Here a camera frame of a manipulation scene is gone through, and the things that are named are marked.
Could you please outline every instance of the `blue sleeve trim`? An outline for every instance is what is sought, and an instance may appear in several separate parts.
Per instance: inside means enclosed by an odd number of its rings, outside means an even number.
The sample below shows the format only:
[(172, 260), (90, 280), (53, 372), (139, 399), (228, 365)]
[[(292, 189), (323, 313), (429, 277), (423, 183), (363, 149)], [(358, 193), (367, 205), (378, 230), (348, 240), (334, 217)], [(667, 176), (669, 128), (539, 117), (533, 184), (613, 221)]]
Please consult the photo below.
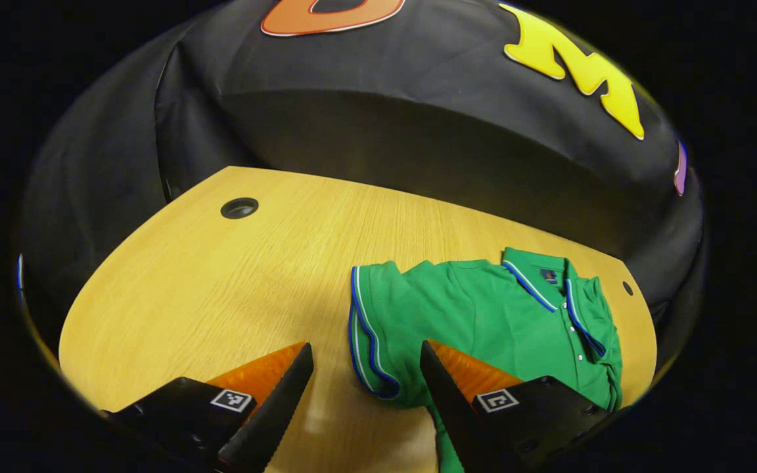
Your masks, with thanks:
[(372, 387), (370, 387), (370, 384), (367, 382), (367, 380), (364, 378), (363, 373), (361, 373), (361, 369), (358, 367), (358, 357), (355, 353), (355, 326), (354, 322), (356, 321), (357, 315), (355, 314), (356, 305), (355, 305), (355, 297), (352, 297), (352, 301), (349, 303), (349, 323), (348, 323), (348, 329), (349, 329), (349, 354), (352, 356), (352, 368), (355, 370), (355, 376), (358, 377), (358, 381), (361, 382), (361, 385), (364, 386), (369, 392), (374, 392)]
[[(370, 337), (370, 368), (373, 370), (373, 373), (381, 377), (383, 380), (387, 381), (387, 383), (390, 383), (391, 386), (393, 386), (393, 389), (390, 390), (390, 393), (382, 393), (378, 390), (370, 389), (369, 383), (366, 379), (361, 380), (361, 383), (365, 384), (367, 389), (370, 390), (373, 394), (378, 396), (379, 399), (384, 400), (391, 400), (395, 399), (399, 396), (399, 392), (401, 390), (401, 386), (399, 384), (399, 381), (393, 378), (393, 376), (390, 376), (387, 373), (384, 373), (381, 368), (379, 368), (378, 365), (376, 365), (376, 359), (375, 359), (375, 348), (378, 345), (378, 342), (376, 341), (377, 336), (375, 333), (373, 333), (372, 330), (370, 330), (369, 325), (367, 325), (367, 321), (364, 317), (364, 309), (363, 305), (361, 304), (361, 300), (358, 299), (358, 292), (357, 292), (357, 284), (356, 284), (356, 274), (357, 274), (358, 266), (355, 266), (352, 268), (352, 274), (351, 274), (351, 287), (352, 287), (352, 302), (355, 305), (355, 313), (358, 315), (358, 321), (360, 323), (361, 329), (364, 330), (364, 332), (367, 333), (367, 335)], [(350, 348), (352, 348), (352, 336), (354, 336), (354, 330), (350, 330)]]

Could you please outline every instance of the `shirt collar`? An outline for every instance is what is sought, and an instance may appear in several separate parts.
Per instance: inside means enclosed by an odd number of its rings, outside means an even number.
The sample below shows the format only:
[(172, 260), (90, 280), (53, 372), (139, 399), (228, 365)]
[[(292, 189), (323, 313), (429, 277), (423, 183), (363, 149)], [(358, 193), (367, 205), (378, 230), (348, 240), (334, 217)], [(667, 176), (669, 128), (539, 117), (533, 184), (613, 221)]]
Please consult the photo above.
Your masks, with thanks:
[[(505, 248), (501, 265), (516, 276), (516, 280), (533, 296), (544, 308), (556, 311), (566, 299), (567, 285), (565, 281), (579, 278), (577, 271), (568, 258), (557, 258), (543, 254), (532, 254), (514, 248)], [(540, 275), (539, 269), (554, 269), (561, 273), (563, 281), (551, 284)]]
[[(557, 258), (543, 254), (532, 254), (514, 248), (505, 248), (502, 266), (506, 267), (516, 276), (516, 280), (534, 297), (544, 308), (556, 312), (561, 306), (568, 308), (568, 318), (574, 324), (576, 330), (585, 338), (586, 342), (597, 354), (595, 359), (600, 359), (607, 353), (607, 348), (598, 341), (586, 329), (574, 303), (574, 283), (580, 276), (568, 258)], [(539, 269), (553, 269), (562, 275), (562, 281), (551, 284), (539, 273)]]

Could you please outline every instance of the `black background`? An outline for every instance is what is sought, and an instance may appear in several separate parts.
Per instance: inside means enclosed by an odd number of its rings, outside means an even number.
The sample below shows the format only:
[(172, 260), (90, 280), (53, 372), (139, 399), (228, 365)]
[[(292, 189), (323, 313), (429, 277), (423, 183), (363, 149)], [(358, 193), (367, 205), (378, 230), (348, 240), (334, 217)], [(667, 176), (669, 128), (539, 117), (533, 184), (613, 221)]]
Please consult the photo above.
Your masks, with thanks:
[[(100, 443), (106, 433), (79, 432), (82, 414), (62, 394), (30, 395), (54, 374), (30, 365), (36, 349), (12, 311), (13, 203), (44, 136), (88, 84), (214, 4), (0, 3), (0, 469), (100, 470), (106, 465), (88, 455), (97, 445), (123, 455), (123, 446)], [(702, 177), (713, 232), (702, 321), (585, 469), (757, 470), (757, 3), (522, 5), (606, 52), (665, 108)]]

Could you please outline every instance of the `yellow letter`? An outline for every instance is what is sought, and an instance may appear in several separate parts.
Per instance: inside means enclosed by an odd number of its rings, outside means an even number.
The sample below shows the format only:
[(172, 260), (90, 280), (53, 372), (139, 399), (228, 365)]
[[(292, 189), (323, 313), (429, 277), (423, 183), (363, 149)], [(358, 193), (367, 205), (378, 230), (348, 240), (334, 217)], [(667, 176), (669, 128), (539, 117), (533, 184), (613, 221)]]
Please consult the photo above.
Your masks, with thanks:
[(583, 94), (591, 95), (604, 81), (607, 82), (607, 93), (601, 95), (603, 108), (606, 108), (607, 113), (624, 125), (634, 137), (644, 139), (644, 128), (639, 119), (639, 105), (636, 104), (633, 83), (618, 67), (598, 54), (591, 53), (585, 56), (562, 32), (541, 19), (503, 3), (499, 6), (516, 15), (519, 29), (522, 31), (518, 45), (504, 46), (507, 57), (547, 77), (562, 80), (565, 78), (565, 71), (553, 59), (553, 50), (556, 49), (568, 66), (577, 89)]

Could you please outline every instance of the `wooden table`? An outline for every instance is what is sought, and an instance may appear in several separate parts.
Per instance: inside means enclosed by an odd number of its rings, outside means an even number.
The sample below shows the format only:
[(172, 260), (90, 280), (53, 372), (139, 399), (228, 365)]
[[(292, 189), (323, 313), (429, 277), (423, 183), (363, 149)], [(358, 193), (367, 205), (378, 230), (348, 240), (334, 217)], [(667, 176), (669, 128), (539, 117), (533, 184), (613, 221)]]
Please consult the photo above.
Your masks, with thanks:
[[(259, 208), (226, 219), (229, 200)], [(513, 246), (601, 277), (621, 339), (624, 405), (648, 388), (656, 342), (641, 291), (606, 254), (406, 192), (306, 174), (225, 168), (138, 228), (89, 279), (60, 338), (60, 367), (116, 411), (177, 376), (208, 380), (300, 340), (315, 374), (267, 471), (436, 471), (423, 408), (390, 408), (352, 371), (349, 271), (396, 261), (501, 261)], [(633, 296), (622, 285), (626, 281)]]

